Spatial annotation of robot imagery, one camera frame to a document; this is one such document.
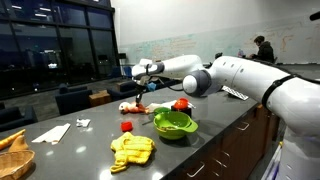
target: floor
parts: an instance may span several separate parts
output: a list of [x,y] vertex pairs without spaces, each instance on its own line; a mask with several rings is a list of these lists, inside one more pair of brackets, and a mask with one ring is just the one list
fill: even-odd
[[[283,65],[285,69],[290,70],[293,73],[300,74],[303,77],[310,79],[320,79],[320,66],[319,65]],[[96,93],[106,88],[115,87],[118,82],[123,82],[128,79],[115,79],[115,80],[104,80],[95,83],[88,83],[85,86],[88,89],[93,90]],[[32,94],[23,97],[17,97],[13,99],[4,100],[6,107],[18,106],[23,112],[26,105],[32,105],[35,109],[36,115],[39,121],[44,121],[53,117],[59,116],[58,108],[54,99],[54,94],[57,90],[47,91],[37,94]],[[256,168],[253,170],[249,177],[249,180],[259,180],[263,176],[265,169],[267,168],[269,161],[271,160],[273,153],[277,149],[279,141],[282,140],[284,129],[286,125],[283,121],[280,123],[278,131],[278,139],[273,142],[272,147],[269,149],[268,153],[259,161]]]

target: counter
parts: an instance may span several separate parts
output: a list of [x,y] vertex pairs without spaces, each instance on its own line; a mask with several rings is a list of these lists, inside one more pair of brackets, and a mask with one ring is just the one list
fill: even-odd
[[[152,115],[120,114],[119,104],[124,101],[133,102],[134,97],[1,132],[0,139],[20,129],[26,129],[27,143],[36,154],[35,165],[25,175],[25,179],[161,179],[166,178],[207,144],[218,141],[219,135],[223,134],[227,127],[240,121],[257,105],[252,99],[242,101],[230,98],[226,92],[192,98],[168,88],[144,94],[142,103],[163,103],[180,97],[188,98],[196,106],[196,109],[192,110],[192,119],[199,125],[195,133],[180,140],[162,139],[154,130],[153,123],[143,125],[152,120]],[[91,119],[88,128],[76,127],[78,116]],[[128,120],[133,123],[132,134],[153,139],[156,149],[147,164],[130,164],[127,170],[111,174],[109,168],[115,159],[110,144],[123,134],[120,123]],[[71,127],[57,145],[31,143],[54,126],[66,123],[70,123]]]

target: yellow towel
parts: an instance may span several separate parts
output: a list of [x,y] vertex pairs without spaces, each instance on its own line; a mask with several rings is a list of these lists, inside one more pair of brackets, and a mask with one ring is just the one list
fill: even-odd
[[130,132],[124,133],[111,143],[116,160],[110,171],[112,173],[123,171],[128,163],[145,164],[154,147],[154,142],[150,138],[133,136]]

